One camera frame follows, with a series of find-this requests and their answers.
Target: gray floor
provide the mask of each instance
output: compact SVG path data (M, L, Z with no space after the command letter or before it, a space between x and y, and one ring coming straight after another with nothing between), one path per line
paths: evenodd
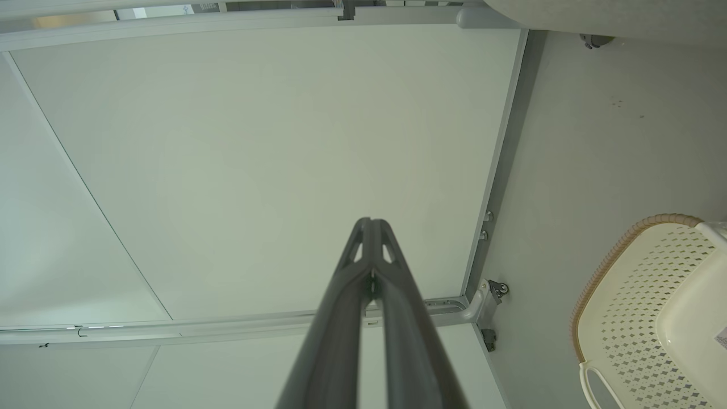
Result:
M549 33L484 276L513 409L587 408L571 312L603 256L657 213L727 218L727 52Z

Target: label on basket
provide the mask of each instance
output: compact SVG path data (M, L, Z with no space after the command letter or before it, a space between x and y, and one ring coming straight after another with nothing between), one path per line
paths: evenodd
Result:
M715 340L727 349L727 328L723 329L721 333L715 336Z

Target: basket handle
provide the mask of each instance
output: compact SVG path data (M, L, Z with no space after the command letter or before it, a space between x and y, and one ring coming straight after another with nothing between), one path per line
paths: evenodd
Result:
M586 396L586 400L588 401L588 405L590 405L591 409L601 409L601 405L598 404L598 402L595 399L595 396L593 396L593 391L590 388L590 382L588 381L588 371L591 370L596 375L598 375L601 382L603 382L604 385L606 385L606 389L608 389L608 392L611 394L611 396L616 401L616 404L618 404L619 408L624 408L624 405L621 403L621 400L619 400L619 397L616 396L616 393L611 388L611 385L608 384L608 381L606 381L606 378L601 375L601 372L594 368L593 366L590 366L588 361L581 362L579 365L579 377L581 378L581 387L583 388L583 394Z

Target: brown rim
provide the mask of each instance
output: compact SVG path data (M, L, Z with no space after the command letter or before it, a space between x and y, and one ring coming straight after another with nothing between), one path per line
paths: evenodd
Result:
M586 288L578 298L576 308L573 310L573 314L571 315L571 338L573 339L573 347L576 350L576 356L578 357L579 362L586 362L586 359L583 357L583 352L581 351L581 344L578 342L578 323L581 320L581 314L583 314L583 310L585 310L586 305L588 305L588 301L595 292L595 289L601 283L603 277L606 275L606 272L608 272L611 266L616 263L616 260L618 260L624 250L626 250L626 247L629 247L631 242L633 242L639 234L643 233L649 227L656 226L657 224L677 223L689 227L695 227L702 221L703 220L700 218L682 215L679 213L655 215L650 218L645 218L631 226L631 229L628 229L628 231L621 236L621 239L619 239L611 251L608 252L608 255L603 259L603 261L601 261L601 264L595 270L595 273L593 273L593 277L591 277Z

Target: gray curved surface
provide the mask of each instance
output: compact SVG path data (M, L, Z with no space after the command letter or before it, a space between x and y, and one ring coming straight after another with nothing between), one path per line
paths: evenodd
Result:
M528 28L727 48L723 0L487 0Z

